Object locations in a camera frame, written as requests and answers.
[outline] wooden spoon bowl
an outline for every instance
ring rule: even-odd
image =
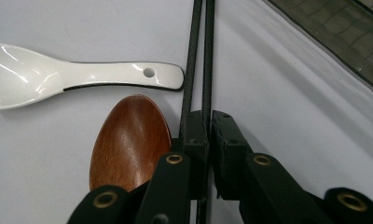
[[[160,156],[171,150],[171,134],[148,97],[132,95],[108,115],[90,162],[90,189],[104,185],[131,191],[151,179]]]

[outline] white fabric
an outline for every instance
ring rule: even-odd
[[[0,43],[64,61],[185,69],[192,5],[0,1]],[[265,2],[216,1],[214,37],[213,108],[236,120],[252,149],[276,157],[319,197],[346,187],[373,200],[373,91]],[[194,109],[202,53],[200,35]],[[89,191],[106,116],[133,93],[151,97],[177,136],[182,92],[94,87],[0,111],[0,223],[65,223]],[[242,223],[236,202],[213,198],[209,212],[211,223]]]

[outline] white tablecloth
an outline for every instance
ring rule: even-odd
[[[192,5],[0,1],[0,43],[63,61],[185,69]],[[229,113],[252,149],[276,157],[305,190],[323,197],[346,187],[373,200],[373,91],[265,2],[216,1],[214,36],[213,109]],[[202,53],[200,35],[194,109]],[[0,223],[65,223],[89,192],[105,118],[133,93],[158,104],[176,137],[182,92],[93,87],[0,111]],[[211,223],[242,223],[235,202],[213,197],[209,212]]]

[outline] wooden spoon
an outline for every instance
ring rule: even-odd
[[[143,95],[120,101],[107,117],[90,162],[90,190],[103,185],[132,191],[148,181],[171,134],[159,108]]]

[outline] brass ring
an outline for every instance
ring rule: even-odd
[[[104,200],[105,196],[110,196],[109,200]],[[97,195],[93,200],[93,205],[97,208],[106,208],[113,205],[117,201],[117,194],[112,191],[105,191],[99,195]]]
[[[270,158],[264,155],[254,156],[254,162],[256,162],[259,165],[270,165],[271,164]]]
[[[170,155],[166,157],[166,162],[168,162],[169,164],[178,164],[181,161],[183,161],[183,157],[180,155]]]
[[[346,207],[357,211],[357,212],[365,212],[367,210],[367,205],[359,199],[358,197],[350,194],[350,193],[340,193],[338,194],[338,200]]]

